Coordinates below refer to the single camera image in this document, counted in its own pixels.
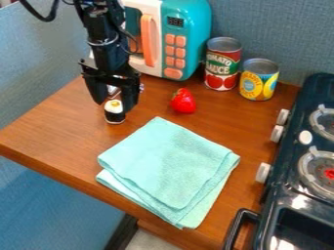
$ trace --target stove burner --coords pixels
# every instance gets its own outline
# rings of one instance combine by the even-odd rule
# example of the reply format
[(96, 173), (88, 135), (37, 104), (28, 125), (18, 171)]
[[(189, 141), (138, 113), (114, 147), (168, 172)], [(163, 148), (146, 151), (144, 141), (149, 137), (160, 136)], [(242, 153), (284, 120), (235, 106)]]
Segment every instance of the stove burner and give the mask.
[(334, 199), (334, 153), (318, 151), (315, 146), (298, 162), (302, 182), (327, 198)]
[(310, 123), (313, 129), (322, 137), (334, 142), (334, 109), (326, 108), (321, 104), (310, 115)]

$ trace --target oven door handle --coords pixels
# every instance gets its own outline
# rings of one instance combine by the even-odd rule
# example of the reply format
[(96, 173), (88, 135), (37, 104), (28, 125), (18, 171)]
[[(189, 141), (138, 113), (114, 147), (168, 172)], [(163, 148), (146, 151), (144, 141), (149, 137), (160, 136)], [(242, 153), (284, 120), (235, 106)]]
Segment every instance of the oven door handle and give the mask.
[(239, 235), (240, 229), (244, 222), (251, 222), (254, 224), (258, 224), (260, 215), (245, 209), (241, 208), (237, 211), (236, 216), (232, 223), (230, 224), (229, 231), (225, 237), (225, 242), (223, 246), (223, 250), (232, 250), (234, 247), (234, 243)]

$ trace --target black stove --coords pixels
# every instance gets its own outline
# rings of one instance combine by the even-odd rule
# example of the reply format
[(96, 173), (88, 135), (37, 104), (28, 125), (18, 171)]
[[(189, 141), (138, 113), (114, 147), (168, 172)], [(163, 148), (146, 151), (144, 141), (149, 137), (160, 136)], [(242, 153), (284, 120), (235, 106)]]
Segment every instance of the black stove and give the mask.
[(271, 140), (273, 165), (262, 163), (262, 211), (240, 209), (224, 249), (232, 249), (243, 222), (256, 224), (250, 249), (334, 250), (334, 75), (307, 79), (291, 111), (282, 110)]

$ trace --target microwave display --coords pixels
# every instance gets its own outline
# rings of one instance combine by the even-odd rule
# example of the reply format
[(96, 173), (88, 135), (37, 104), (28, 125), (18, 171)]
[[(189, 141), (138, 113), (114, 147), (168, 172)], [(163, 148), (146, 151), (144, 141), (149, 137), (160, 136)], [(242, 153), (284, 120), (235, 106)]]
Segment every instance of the microwave display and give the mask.
[(177, 27), (183, 27), (184, 26), (184, 20), (183, 19), (178, 19), (178, 18), (172, 18), (172, 17), (167, 17), (168, 24), (174, 25)]

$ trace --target wooden table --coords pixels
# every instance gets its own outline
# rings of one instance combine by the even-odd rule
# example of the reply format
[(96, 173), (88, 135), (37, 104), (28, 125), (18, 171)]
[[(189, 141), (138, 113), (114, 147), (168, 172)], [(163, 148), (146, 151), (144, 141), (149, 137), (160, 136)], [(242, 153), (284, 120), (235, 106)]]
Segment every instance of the wooden table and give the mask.
[[(139, 225), (187, 249), (219, 249), (235, 212), (258, 211), (262, 185), (254, 182), (260, 162), (271, 163), (276, 145), (270, 134), (281, 108), (293, 104), (297, 87), (279, 84), (267, 102), (251, 102), (238, 95), (208, 90), (201, 76), (177, 83), (144, 75), (146, 89), (140, 103), (121, 125), (104, 121), (81, 77), (64, 86), (0, 132), (0, 154), (54, 180), (98, 198), (139, 219)], [(169, 107), (172, 94), (188, 87), (197, 103), (195, 114), (178, 114)], [(95, 181), (102, 170), (97, 156), (161, 116), (232, 149), (241, 156), (204, 222), (197, 229), (178, 230), (146, 209)], [(245, 234), (236, 247), (242, 249)]]

